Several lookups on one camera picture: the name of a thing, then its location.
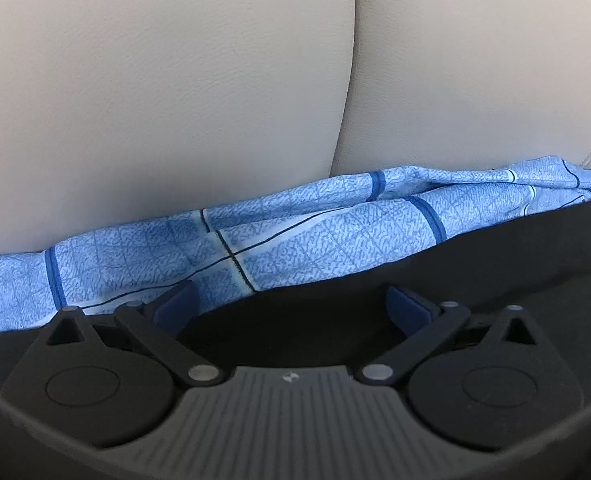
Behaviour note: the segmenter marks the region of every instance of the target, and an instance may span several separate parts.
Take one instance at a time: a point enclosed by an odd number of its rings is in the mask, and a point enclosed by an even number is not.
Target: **beige leather seat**
[[[0,253],[548,154],[591,168],[591,0],[0,0]]]

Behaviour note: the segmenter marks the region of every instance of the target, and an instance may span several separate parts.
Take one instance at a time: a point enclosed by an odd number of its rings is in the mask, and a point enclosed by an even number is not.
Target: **blue cloth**
[[[88,314],[150,301],[191,277],[200,312],[259,290],[393,262],[447,238],[591,200],[591,171],[556,157],[503,170],[415,166],[338,176],[270,196],[98,229],[0,256],[0,331],[64,305]]]

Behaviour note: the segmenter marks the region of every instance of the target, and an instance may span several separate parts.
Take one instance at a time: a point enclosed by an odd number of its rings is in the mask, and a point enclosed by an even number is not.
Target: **black fabric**
[[[195,319],[179,339],[224,368],[363,364],[403,340],[387,285],[477,313],[525,306],[591,400],[591,203],[448,240],[326,282],[260,292]]]

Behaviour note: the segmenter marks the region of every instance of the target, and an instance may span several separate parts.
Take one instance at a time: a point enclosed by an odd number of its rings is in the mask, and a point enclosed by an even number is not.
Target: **dark blue stripe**
[[[537,193],[535,192],[535,188],[533,186],[529,186],[531,188],[531,190],[533,190],[533,198],[531,200],[529,200],[529,202],[527,202],[527,205],[525,205],[525,208],[522,209],[522,216],[527,216],[527,207],[531,205],[531,202],[533,202],[533,200],[535,200],[535,196],[537,195]]]
[[[206,232],[207,233],[210,233],[211,232],[211,228],[209,227],[209,224],[206,223],[206,218],[204,217],[204,209],[200,209],[200,220],[204,224],[204,227],[206,227]]]
[[[371,191],[371,196],[367,198],[367,202],[373,202],[373,200],[376,200],[384,191],[386,177],[384,176],[384,172],[380,170],[371,171],[369,175],[371,175],[371,179],[373,180],[373,189]]]
[[[562,204],[558,209],[562,209],[563,207],[566,207],[568,205],[573,204],[576,200],[584,198],[584,196],[576,196],[573,200],[570,200],[569,202],[567,202],[566,204]]]
[[[421,198],[418,198],[417,196],[410,196],[408,197],[407,201],[411,202],[415,207],[417,207],[422,215],[424,215],[424,218],[427,219],[429,227],[431,227],[431,231],[433,231],[435,243],[439,244],[444,242],[447,239],[447,230],[445,229],[445,225],[442,223],[442,219],[435,212],[435,209],[431,207],[431,204],[425,200],[422,200]]]
[[[578,178],[578,175],[576,175],[575,173],[573,173],[569,169],[569,167],[567,166],[567,163],[566,163],[565,160],[562,159],[562,163],[564,164],[564,169],[567,170],[571,175],[573,175],[573,178],[575,178],[575,180],[576,180],[576,189],[578,189],[578,187],[579,187],[579,178]]]
[[[64,300],[60,269],[57,265],[57,258],[55,257],[55,247],[44,251],[44,261],[46,262],[46,275],[49,279],[53,303],[57,310],[60,310],[63,306],[66,306],[66,301]]]

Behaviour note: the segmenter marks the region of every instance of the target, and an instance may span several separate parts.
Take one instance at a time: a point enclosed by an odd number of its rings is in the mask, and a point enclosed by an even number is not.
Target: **metal rivet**
[[[144,301],[127,301],[126,303],[123,303],[122,306],[131,306],[133,308],[139,307],[139,306],[143,306]]]
[[[194,381],[213,381],[220,375],[220,370],[213,365],[195,365],[188,371],[188,376]]]
[[[387,365],[367,365],[362,368],[362,375],[371,381],[386,381],[393,375],[393,368]]]

